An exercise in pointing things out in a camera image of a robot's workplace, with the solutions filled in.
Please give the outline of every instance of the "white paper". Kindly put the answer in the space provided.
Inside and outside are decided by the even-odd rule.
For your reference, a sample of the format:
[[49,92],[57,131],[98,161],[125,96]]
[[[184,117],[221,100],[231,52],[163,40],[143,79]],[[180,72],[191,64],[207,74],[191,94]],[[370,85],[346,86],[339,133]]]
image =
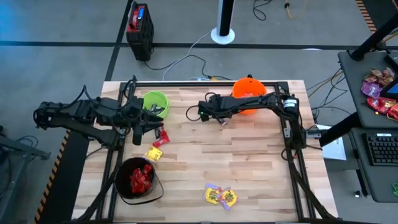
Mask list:
[[[327,130],[331,128],[331,126],[325,126],[317,124],[317,127],[321,130]],[[344,150],[343,138],[340,137],[333,142],[327,144],[322,147],[322,155],[325,159],[338,159],[338,160],[347,160],[346,151]]]

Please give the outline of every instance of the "wooden table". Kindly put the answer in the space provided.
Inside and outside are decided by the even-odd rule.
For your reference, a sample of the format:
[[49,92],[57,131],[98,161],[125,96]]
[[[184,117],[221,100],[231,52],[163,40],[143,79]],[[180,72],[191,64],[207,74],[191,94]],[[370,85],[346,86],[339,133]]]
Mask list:
[[[313,125],[313,118],[301,80],[288,81],[290,94],[300,99],[304,128]],[[117,98],[120,82],[105,82],[101,97]],[[280,119],[271,110],[258,110],[254,115],[234,115],[228,125],[217,121],[191,122],[185,111],[204,100],[209,91],[229,95],[231,87],[138,87],[136,96],[151,90],[165,93],[170,101],[169,115],[164,121],[171,140],[160,149],[164,152],[155,165],[164,186],[164,196],[144,205],[126,205],[116,201],[115,222],[274,222],[297,221],[292,184],[287,162],[280,152],[284,149]],[[123,160],[142,156],[155,141],[153,132],[145,134],[142,144],[132,144],[127,137]],[[317,140],[308,144],[319,147]],[[88,153],[99,148],[90,143]],[[337,217],[333,194],[322,152],[303,150],[312,191]],[[91,155],[85,162],[73,218],[79,217],[100,191],[106,149]],[[221,205],[202,200],[205,184],[231,187],[239,197],[238,203],[226,211]],[[146,199],[160,194],[160,187]],[[305,196],[300,191],[304,214],[308,217]],[[110,190],[105,201],[107,214]]]

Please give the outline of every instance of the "red candy wrapper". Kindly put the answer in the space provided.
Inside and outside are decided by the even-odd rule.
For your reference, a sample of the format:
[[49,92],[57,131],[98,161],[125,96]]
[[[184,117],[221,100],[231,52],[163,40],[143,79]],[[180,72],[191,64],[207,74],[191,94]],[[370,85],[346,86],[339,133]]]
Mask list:
[[392,106],[392,108],[387,113],[387,117],[398,121],[398,104]]
[[396,103],[396,100],[379,97],[378,99],[368,97],[368,105],[381,114],[387,114],[390,108]]
[[153,146],[155,146],[156,148],[159,148],[161,145],[170,142],[169,136],[167,135],[167,132],[163,127],[156,129],[155,134],[156,134],[156,131],[158,131],[158,133],[156,136],[156,142],[152,143]]
[[144,166],[141,171],[139,168],[135,169],[130,176],[131,180],[131,192],[132,193],[145,193],[152,185],[150,181],[150,171],[152,167],[148,164]]
[[153,146],[155,146],[156,148],[159,148],[161,145],[164,145],[166,143],[170,142],[170,139],[168,136],[161,138],[159,140],[157,140],[156,142],[152,143]]

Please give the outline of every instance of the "colorful snack pile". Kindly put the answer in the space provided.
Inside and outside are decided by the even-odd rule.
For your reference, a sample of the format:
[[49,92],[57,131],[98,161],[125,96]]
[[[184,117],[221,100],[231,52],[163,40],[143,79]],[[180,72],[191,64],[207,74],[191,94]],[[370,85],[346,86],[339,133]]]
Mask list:
[[366,102],[375,111],[386,115],[390,119],[398,120],[398,106],[396,100],[380,97],[381,90],[394,79],[394,72],[390,68],[383,71],[371,69],[371,74],[365,77],[361,92],[367,96]]
[[230,187],[222,190],[221,187],[206,184],[203,199],[215,205],[221,203],[226,210],[229,210],[238,200],[238,196]]

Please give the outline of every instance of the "candy pile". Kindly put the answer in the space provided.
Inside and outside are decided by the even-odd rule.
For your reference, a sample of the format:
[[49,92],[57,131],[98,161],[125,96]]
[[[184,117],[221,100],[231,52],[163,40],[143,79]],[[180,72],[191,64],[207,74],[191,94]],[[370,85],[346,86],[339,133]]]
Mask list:
[[238,200],[238,196],[230,187],[223,190],[213,184],[206,184],[203,199],[215,205],[220,203],[226,210],[229,210]]
[[371,74],[365,77],[361,91],[367,95],[366,102],[377,114],[386,115],[390,119],[398,120],[398,104],[396,100],[380,97],[381,90],[394,79],[394,72],[390,68],[383,71],[371,69]]
[[152,167],[146,164],[141,171],[140,168],[137,168],[133,171],[130,176],[131,180],[131,192],[136,193],[145,193],[148,189],[150,189],[152,185],[152,181],[150,179],[150,172]]

